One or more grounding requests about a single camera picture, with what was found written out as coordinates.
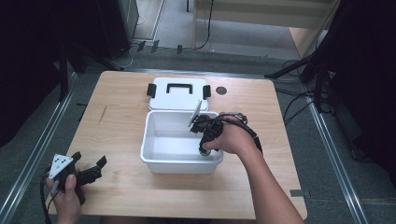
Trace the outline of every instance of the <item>metal track on floor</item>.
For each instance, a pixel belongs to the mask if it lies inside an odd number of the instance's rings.
[[[304,86],[305,91],[310,91],[310,88]],[[369,220],[361,206],[361,200],[355,190],[355,187],[352,184],[351,179],[347,173],[347,170],[344,164],[341,161],[341,158],[338,154],[338,150],[332,140],[332,136],[327,128],[326,122],[319,114],[314,104],[310,104],[309,106],[312,116],[314,117],[314,121],[317,124],[318,131],[323,140],[323,144],[326,148],[326,151],[329,155],[330,162],[332,164],[332,168],[334,169],[335,175],[340,184],[341,190],[344,193],[346,198],[346,203],[349,207],[350,213],[357,224],[368,224]]]
[[[7,198],[0,210],[1,224],[7,224],[11,221],[12,216],[14,215],[18,204],[22,199],[24,192],[26,191],[30,181],[32,180],[33,175],[35,174],[35,170],[38,164],[41,162],[41,159],[46,152],[47,146],[49,145],[50,140],[64,115],[64,111],[69,105],[77,82],[78,75],[77,73],[73,73],[69,79],[69,87],[71,87],[69,93],[67,93],[67,95],[64,97],[64,100],[62,102],[59,102],[55,107],[55,110],[50,117],[46,128],[40,135],[40,138],[38,139],[35,147],[32,150],[32,153],[29,156],[29,159],[22,168],[20,175],[18,176],[17,180],[15,181],[14,185],[11,187],[7,195]]]

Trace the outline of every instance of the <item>table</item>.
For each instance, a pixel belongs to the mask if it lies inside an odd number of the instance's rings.
[[[155,77],[204,78],[211,86],[210,111],[240,111],[262,141],[263,156],[298,212],[303,197],[274,84],[270,80],[104,72],[67,152],[80,151],[78,167],[93,167],[103,156],[103,177],[89,185],[84,215],[254,219],[248,176],[235,155],[224,153],[212,175],[153,174],[139,157],[149,112],[148,84]],[[227,93],[219,95],[216,87]]]
[[[340,0],[215,0],[212,20],[289,27],[294,44],[303,58],[315,46],[321,32],[330,25],[339,3]],[[193,48],[196,21],[208,20],[210,5],[211,0],[194,0]]]

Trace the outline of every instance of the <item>storage box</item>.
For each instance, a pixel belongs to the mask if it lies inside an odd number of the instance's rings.
[[[201,89],[205,81],[195,78],[166,78],[161,80],[160,85],[167,85],[166,83],[192,83],[195,88]],[[208,109],[207,100],[204,100],[202,92],[198,93],[198,99],[189,95],[189,101],[193,100],[198,103],[199,100],[206,101],[203,107]],[[162,94],[160,91],[155,92],[156,95]],[[158,99],[169,102],[179,102],[183,104],[183,96],[186,92],[177,90],[173,94],[166,95],[168,99],[164,100],[163,96]],[[148,165],[152,173],[165,174],[211,174],[215,171],[217,165],[223,160],[223,152],[212,150],[210,155],[205,157],[199,152],[199,143],[202,134],[191,133],[189,127],[189,120],[194,113],[196,103],[190,104],[186,107],[183,104],[183,110],[167,110],[153,108],[150,99],[150,112],[146,117],[146,127],[143,137],[143,143],[140,151],[140,158]],[[210,118],[215,118],[218,113],[201,111],[200,114],[206,114]]]

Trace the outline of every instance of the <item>white lid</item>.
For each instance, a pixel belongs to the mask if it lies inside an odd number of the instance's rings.
[[[209,108],[204,100],[206,81],[201,78],[156,77],[155,97],[150,98],[150,110],[189,110],[193,111],[199,101],[202,101],[201,111]]]

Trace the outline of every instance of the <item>gray carpet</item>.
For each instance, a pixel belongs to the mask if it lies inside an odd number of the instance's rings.
[[[133,51],[134,62],[125,70],[161,69],[217,72],[231,77],[263,78],[262,75],[280,70],[285,62],[264,57],[186,50],[182,54],[176,54],[175,49],[158,49],[153,54],[149,51],[150,48],[145,48],[140,52]],[[117,63],[127,64],[129,60],[129,56],[125,54],[117,59]],[[40,175],[51,161],[54,153],[64,154],[67,151],[78,127],[78,120],[84,111],[84,106],[78,104],[89,102],[97,79],[105,70],[101,64],[92,60],[87,59],[86,63],[88,69],[85,74],[79,75],[79,81],[69,107],[53,135],[47,152],[24,193],[11,223],[44,222],[39,198]],[[282,90],[304,91],[302,85],[296,80],[296,77],[287,75],[281,77],[275,84]],[[18,135],[9,144],[0,148],[0,172],[5,174],[0,180],[1,202],[7,197],[16,176],[20,173],[47,124],[56,106],[58,94],[59,88],[56,88],[24,124]],[[280,92],[277,97],[282,111],[285,111],[289,102],[294,98],[292,95]],[[297,100],[290,108],[288,115],[294,114],[305,105],[305,98]],[[396,190],[390,185],[387,174],[374,163],[353,161],[348,154],[346,140],[340,132],[336,120],[332,115],[325,115],[325,118],[329,122],[330,130],[334,133],[334,140],[340,148],[339,153],[361,196],[371,223],[395,223]],[[305,223],[354,223],[309,109],[303,111],[287,125],[287,132],[298,176],[302,189],[305,191],[305,203],[308,211]],[[98,220],[98,217],[84,216],[80,223],[98,223]]]

